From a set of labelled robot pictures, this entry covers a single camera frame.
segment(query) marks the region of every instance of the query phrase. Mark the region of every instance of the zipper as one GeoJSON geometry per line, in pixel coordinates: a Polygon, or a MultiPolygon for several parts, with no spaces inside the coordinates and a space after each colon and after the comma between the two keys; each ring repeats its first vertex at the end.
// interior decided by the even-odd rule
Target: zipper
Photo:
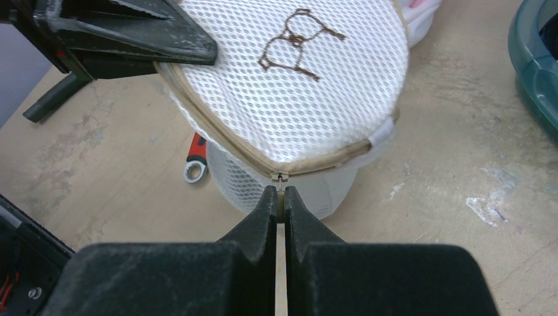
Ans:
{"type": "Polygon", "coordinates": [[[163,80],[169,85],[182,106],[188,110],[188,113],[195,119],[200,128],[240,161],[274,182],[278,182],[279,178],[286,182],[291,176],[304,176],[336,168],[354,157],[368,153],[372,149],[368,140],[362,140],[328,155],[292,163],[277,163],[265,157],[243,138],[234,134],[205,106],[184,76],[179,64],[154,63],[154,65],[157,72],[163,77],[163,80]]]}

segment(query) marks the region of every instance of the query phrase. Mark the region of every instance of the bolt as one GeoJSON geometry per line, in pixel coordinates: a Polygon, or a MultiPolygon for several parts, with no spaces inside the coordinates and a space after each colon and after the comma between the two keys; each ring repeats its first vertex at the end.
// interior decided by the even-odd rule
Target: bolt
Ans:
{"type": "Polygon", "coordinates": [[[32,288],[31,290],[29,290],[29,293],[27,293],[27,296],[29,298],[32,298],[33,300],[36,300],[39,297],[41,297],[42,293],[43,293],[43,290],[40,287],[36,287],[36,288],[32,288]]]}

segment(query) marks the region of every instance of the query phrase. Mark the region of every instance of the wooden table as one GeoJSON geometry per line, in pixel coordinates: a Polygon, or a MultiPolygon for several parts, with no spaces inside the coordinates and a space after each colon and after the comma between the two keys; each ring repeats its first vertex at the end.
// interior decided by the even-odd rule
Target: wooden table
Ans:
{"type": "MultiPolygon", "coordinates": [[[[324,223],[348,242],[463,246],[503,315],[556,315],[558,151],[515,92],[519,3],[444,1],[411,52],[393,146],[324,223]]],[[[211,181],[182,179],[193,131],[157,75],[96,81],[43,124],[26,121],[61,78],[51,70],[0,130],[0,193],[53,234],[75,250],[214,241],[243,218],[211,181]]]]}

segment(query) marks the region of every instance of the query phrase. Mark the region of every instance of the white scuff mark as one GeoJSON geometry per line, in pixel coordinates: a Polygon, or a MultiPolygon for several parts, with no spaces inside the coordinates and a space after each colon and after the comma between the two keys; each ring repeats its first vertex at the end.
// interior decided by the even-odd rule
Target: white scuff mark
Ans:
{"type": "Polygon", "coordinates": [[[395,196],[396,193],[398,193],[400,191],[400,189],[405,185],[405,183],[400,183],[397,186],[393,186],[393,191],[390,193],[390,201],[393,200],[393,197],[395,196]]]}
{"type": "Polygon", "coordinates": [[[468,197],[465,204],[469,206],[485,223],[497,227],[498,223],[508,220],[500,213],[499,208],[504,198],[517,187],[518,178],[515,174],[503,169],[481,169],[489,176],[497,179],[502,186],[494,188],[487,197],[468,197]]]}

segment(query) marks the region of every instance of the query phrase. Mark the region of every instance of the brown cord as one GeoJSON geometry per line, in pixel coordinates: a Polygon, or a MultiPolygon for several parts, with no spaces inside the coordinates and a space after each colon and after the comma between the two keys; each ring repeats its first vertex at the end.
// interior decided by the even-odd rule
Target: brown cord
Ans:
{"type": "Polygon", "coordinates": [[[283,32],[281,32],[281,34],[279,34],[279,36],[276,36],[276,37],[270,39],[267,42],[267,44],[265,45],[264,51],[263,51],[260,59],[258,60],[258,63],[260,64],[260,66],[262,66],[262,68],[265,71],[267,71],[271,67],[278,67],[278,68],[283,68],[283,69],[288,69],[288,70],[294,70],[296,72],[300,72],[301,74],[305,74],[306,76],[309,76],[316,81],[320,81],[320,76],[311,72],[310,70],[307,70],[307,69],[304,69],[304,68],[300,67],[300,62],[302,61],[302,57],[303,57],[304,52],[305,52],[303,44],[307,41],[311,41],[311,40],[315,39],[321,33],[329,34],[329,35],[334,36],[334,37],[336,37],[336,38],[338,38],[339,40],[342,40],[342,41],[346,38],[343,34],[341,34],[339,32],[335,32],[331,28],[328,28],[325,25],[325,23],[323,23],[317,17],[313,16],[311,14],[310,9],[296,9],[295,12],[293,14],[291,14],[289,17],[287,17],[287,19],[285,20],[285,28],[283,29],[283,32]],[[302,36],[302,35],[295,34],[295,32],[293,32],[293,30],[290,29],[289,22],[291,21],[292,18],[295,18],[296,16],[308,16],[309,18],[313,19],[317,24],[319,24],[321,26],[321,29],[309,38],[304,38],[304,36],[302,36]],[[274,61],[269,60],[269,58],[267,57],[269,47],[272,43],[274,43],[276,41],[287,41],[292,47],[298,49],[299,56],[298,56],[298,58],[297,58],[297,60],[296,60],[296,62],[293,66],[281,65],[281,64],[275,63],[274,61]]]}

